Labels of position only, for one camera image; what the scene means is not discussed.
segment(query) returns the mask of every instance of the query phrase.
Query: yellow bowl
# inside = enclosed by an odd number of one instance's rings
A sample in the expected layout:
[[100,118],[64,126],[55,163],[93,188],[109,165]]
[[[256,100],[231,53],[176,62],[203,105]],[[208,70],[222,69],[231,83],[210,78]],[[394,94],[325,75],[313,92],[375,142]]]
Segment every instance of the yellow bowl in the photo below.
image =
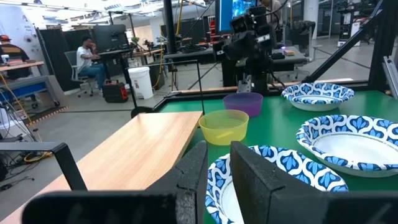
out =
[[249,115],[243,111],[219,110],[202,116],[199,125],[208,142],[228,146],[231,141],[244,139],[248,122]]

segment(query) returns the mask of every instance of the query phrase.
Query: wooden board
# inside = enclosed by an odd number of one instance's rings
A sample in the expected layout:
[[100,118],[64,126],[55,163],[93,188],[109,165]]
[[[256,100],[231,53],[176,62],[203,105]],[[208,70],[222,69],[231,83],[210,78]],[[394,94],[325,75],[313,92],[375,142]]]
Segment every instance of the wooden board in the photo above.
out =
[[136,52],[136,53],[134,53],[132,56],[133,57],[143,57],[143,56],[148,56],[149,54],[156,54],[156,53],[159,53],[159,52],[161,52],[162,51],[162,49],[157,49],[157,50],[151,50],[151,52],[149,53],[149,51],[146,51],[146,52]]
[[[320,83],[341,83],[341,82],[350,82],[354,81],[352,78],[338,78],[338,79],[333,79],[333,80],[319,80],[316,82]],[[300,82],[287,82],[284,83],[285,86],[291,86],[291,85],[296,85],[299,84]],[[282,87],[280,83],[275,83],[274,84],[277,87]],[[208,88],[205,90],[202,90],[203,92],[207,91],[222,91],[222,90],[237,90],[238,88],[236,86],[229,86],[229,87],[216,87],[216,88]],[[181,92],[181,93],[200,93],[200,90],[178,90],[178,91],[172,91],[172,93],[175,92]]]
[[44,62],[34,62],[34,63],[25,63],[22,65],[15,65],[15,66],[4,66],[0,67],[0,72],[5,72],[8,70],[18,69],[18,68],[29,68],[33,66],[44,65]]
[[[201,114],[195,111],[137,115],[77,163],[87,188],[146,189],[182,157]],[[36,195],[55,190],[70,190],[63,175]],[[24,206],[0,224],[20,223]]]

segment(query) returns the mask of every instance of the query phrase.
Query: white shirt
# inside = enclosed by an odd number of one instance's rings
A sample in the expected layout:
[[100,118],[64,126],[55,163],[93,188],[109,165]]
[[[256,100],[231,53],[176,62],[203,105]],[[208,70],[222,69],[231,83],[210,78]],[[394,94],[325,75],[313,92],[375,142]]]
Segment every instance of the white shirt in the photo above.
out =
[[76,65],[77,65],[77,74],[81,72],[83,68],[90,67],[93,63],[91,59],[83,59],[82,55],[92,56],[90,49],[85,49],[84,47],[79,47],[76,52]]

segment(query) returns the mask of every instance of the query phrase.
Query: computer monitor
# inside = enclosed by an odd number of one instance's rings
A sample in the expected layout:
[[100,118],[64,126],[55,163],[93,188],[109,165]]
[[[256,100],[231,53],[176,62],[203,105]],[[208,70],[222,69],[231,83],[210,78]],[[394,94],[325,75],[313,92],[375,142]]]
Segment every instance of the computer monitor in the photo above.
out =
[[216,0],[216,34],[230,34],[231,20],[256,6],[257,0]]
[[125,25],[94,26],[95,44],[98,52],[119,50],[127,47]]

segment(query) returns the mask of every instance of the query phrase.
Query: green tabletop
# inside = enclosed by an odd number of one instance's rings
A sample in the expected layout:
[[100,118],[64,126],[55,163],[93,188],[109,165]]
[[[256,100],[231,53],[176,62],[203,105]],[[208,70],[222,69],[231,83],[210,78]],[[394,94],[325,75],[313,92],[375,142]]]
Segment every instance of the green tabletop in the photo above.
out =
[[[205,100],[205,112],[223,110],[223,100]],[[168,103],[161,112],[201,111],[201,101],[181,101]],[[319,160],[296,140],[300,126],[313,117],[330,115],[366,115],[398,122],[398,101],[378,91],[358,91],[355,97],[340,105],[339,108],[326,112],[310,112],[297,109],[281,96],[265,97],[259,116],[250,118],[248,132],[242,143],[247,146],[265,144],[286,147],[304,153],[307,157]],[[204,137],[198,129],[188,148],[193,147]],[[209,144],[209,165],[220,156],[229,153],[229,146]],[[364,178],[337,172],[349,190],[398,190],[398,175],[385,178]],[[205,223],[214,223],[206,212]]]

